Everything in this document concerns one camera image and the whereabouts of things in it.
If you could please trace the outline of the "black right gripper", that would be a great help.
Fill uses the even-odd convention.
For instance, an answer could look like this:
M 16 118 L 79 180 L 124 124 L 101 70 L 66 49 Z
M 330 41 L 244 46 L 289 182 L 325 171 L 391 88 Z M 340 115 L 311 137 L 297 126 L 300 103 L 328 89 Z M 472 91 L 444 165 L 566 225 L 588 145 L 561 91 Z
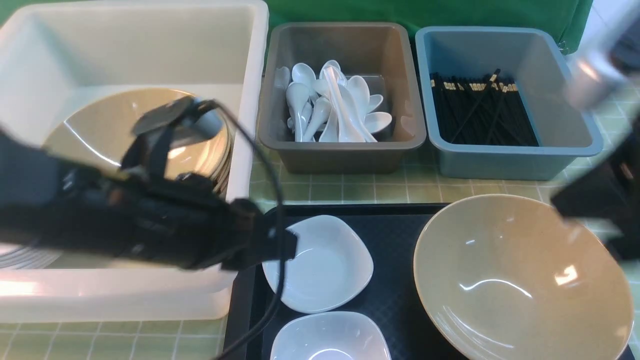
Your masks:
M 630 132 L 608 157 L 550 198 L 563 218 L 609 221 L 619 235 L 605 247 L 617 261 L 640 258 L 640 126 Z

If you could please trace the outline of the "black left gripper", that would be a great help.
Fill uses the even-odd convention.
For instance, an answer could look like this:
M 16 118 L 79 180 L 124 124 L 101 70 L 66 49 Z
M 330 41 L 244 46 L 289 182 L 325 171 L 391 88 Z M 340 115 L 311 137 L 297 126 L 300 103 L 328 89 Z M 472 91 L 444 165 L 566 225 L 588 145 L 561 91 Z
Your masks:
M 71 161 L 1 132 L 1 242 L 198 271 L 244 271 L 296 256 L 282 186 L 265 153 L 214 99 L 183 96 L 146 112 L 115 172 Z M 176 135 L 233 123 L 263 162 L 276 195 L 270 219 L 247 198 L 220 198 L 210 180 L 165 177 Z

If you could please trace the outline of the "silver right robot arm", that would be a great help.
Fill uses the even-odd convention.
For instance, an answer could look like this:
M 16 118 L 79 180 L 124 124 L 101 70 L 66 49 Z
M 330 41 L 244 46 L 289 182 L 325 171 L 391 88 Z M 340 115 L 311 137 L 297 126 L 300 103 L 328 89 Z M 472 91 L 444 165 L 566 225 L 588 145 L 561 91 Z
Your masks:
M 629 9 L 611 30 L 574 60 L 565 87 L 567 102 L 594 111 L 622 85 L 639 78 L 639 7 Z M 554 193 L 551 205 L 565 219 L 601 219 L 619 234 L 605 241 L 620 264 L 640 257 L 640 128 L 639 116 L 606 158 Z

